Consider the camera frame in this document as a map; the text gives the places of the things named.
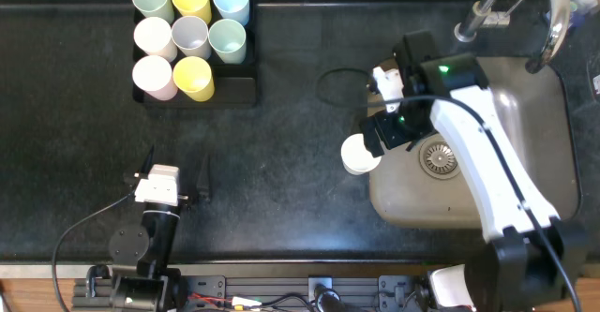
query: wooden floor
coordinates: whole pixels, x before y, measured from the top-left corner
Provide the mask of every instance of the wooden floor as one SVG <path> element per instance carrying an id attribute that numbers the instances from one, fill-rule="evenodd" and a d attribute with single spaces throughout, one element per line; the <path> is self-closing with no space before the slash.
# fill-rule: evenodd
<path id="1" fill-rule="evenodd" d="M 62 312 L 54 298 L 53 283 L 50 279 L 6 279 L 0 281 L 10 312 Z M 67 306 L 70 306 L 72 279 L 59 280 L 61 292 Z M 600 311 L 600 279 L 581 278 L 577 283 L 579 299 L 584 312 Z M 536 312 L 571 312 L 570 301 L 544 305 L 535 308 Z"/>

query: yellow cup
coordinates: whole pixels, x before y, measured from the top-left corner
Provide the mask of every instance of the yellow cup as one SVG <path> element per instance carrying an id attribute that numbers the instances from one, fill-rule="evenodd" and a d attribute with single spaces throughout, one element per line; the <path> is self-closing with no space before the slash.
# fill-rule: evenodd
<path id="1" fill-rule="evenodd" d="M 196 16 L 207 24 L 213 15 L 210 11 L 210 0 L 172 0 L 182 16 Z"/>
<path id="2" fill-rule="evenodd" d="M 206 101 L 215 93 L 213 73 L 208 63 L 199 57 L 185 57 L 172 71 L 175 85 L 188 97 L 196 101 Z"/>

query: cup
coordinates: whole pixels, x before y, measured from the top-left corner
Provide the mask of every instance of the cup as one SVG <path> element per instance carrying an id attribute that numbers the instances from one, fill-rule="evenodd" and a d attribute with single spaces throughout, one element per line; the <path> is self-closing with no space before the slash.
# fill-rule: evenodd
<path id="1" fill-rule="evenodd" d="M 182 16 L 196 16 L 210 23 L 212 13 L 209 0 L 172 0 Z"/>
<path id="2" fill-rule="evenodd" d="M 145 17 L 159 17 L 168 23 L 175 19 L 171 0 L 132 0 L 133 5 Z"/>
<path id="3" fill-rule="evenodd" d="M 232 19 L 246 25 L 250 20 L 250 0 L 213 0 L 224 19 Z"/>
<path id="4" fill-rule="evenodd" d="M 177 94 L 172 73 L 171 65 L 165 58 L 148 55 L 135 64 L 131 75 L 136 86 L 150 96 L 165 101 Z"/>
<path id="5" fill-rule="evenodd" d="M 208 26 L 196 16 L 178 19 L 171 29 L 172 41 L 186 56 L 197 56 L 202 59 L 210 57 L 208 43 Z"/>
<path id="6" fill-rule="evenodd" d="M 382 157 L 373 157 L 365 147 L 363 134 L 354 134 L 341 145 L 341 159 L 347 172 L 360 175 L 374 170 Z"/>
<path id="7" fill-rule="evenodd" d="M 208 32 L 208 41 L 225 64 L 240 64 L 246 58 L 246 30 L 239 22 L 215 22 Z"/>
<path id="8" fill-rule="evenodd" d="M 133 31 L 133 40 L 144 52 L 161 56 L 169 62 L 177 56 L 177 47 L 171 40 L 171 27 L 159 17 L 139 22 Z"/>
<path id="9" fill-rule="evenodd" d="M 181 59 L 172 74 L 175 85 L 196 101 L 206 101 L 215 93 L 213 72 L 202 58 Z"/>

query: sink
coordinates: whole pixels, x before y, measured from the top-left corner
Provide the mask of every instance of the sink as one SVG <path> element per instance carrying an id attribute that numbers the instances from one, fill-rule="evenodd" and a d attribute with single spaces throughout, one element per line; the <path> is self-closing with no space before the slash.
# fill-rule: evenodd
<path id="1" fill-rule="evenodd" d="M 527 58 L 477 60 L 523 167 L 561 218 L 572 217 L 578 184 L 560 77 L 550 67 L 528 73 Z M 370 173 L 370 198 L 379 215 L 408 228 L 480 228 L 471 191 L 442 136 L 422 140 L 410 152 L 406 146 L 385 150 Z"/>

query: black tray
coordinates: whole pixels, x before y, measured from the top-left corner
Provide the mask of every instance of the black tray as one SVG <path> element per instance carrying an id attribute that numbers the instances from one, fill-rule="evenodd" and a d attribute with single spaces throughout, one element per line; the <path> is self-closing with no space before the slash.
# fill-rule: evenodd
<path id="1" fill-rule="evenodd" d="M 181 18 L 181 14 L 177 11 L 177 8 L 173 7 L 175 11 L 175 20 Z M 213 18 L 208 24 L 210 28 L 216 21 L 221 20 L 221 16 L 218 13 L 218 9 L 215 7 L 211 0 L 211 9 Z M 188 95 L 182 91 L 177 91 L 174 98 L 161 101 L 153 98 L 146 94 L 142 89 L 131 82 L 133 86 L 132 96 L 133 100 L 143 104 L 146 107 L 160 107 L 160 108 L 174 108 L 174 109 L 240 109 L 250 108 L 256 104 L 257 99 L 257 73 L 256 73 L 256 51 L 255 43 L 256 38 L 254 36 L 254 5 L 250 6 L 250 21 L 244 28 L 246 29 L 246 58 L 241 64 L 224 64 L 223 61 L 218 57 L 214 50 L 207 62 L 210 65 L 213 72 L 213 79 L 215 84 L 215 93 L 213 96 L 204 101 L 194 101 Z M 144 16 L 137 9 L 133 16 L 133 21 L 137 24 L 143 20 Z M 146 53 L 142 51 L 137 45 L 133 45 L 133 62 L 134 65 L 140 59 L 146 56 Z M 174 67 L 179 60 L 186 56 L 177 49 L 177 57 L 171 62 L 171 67 Z"/>

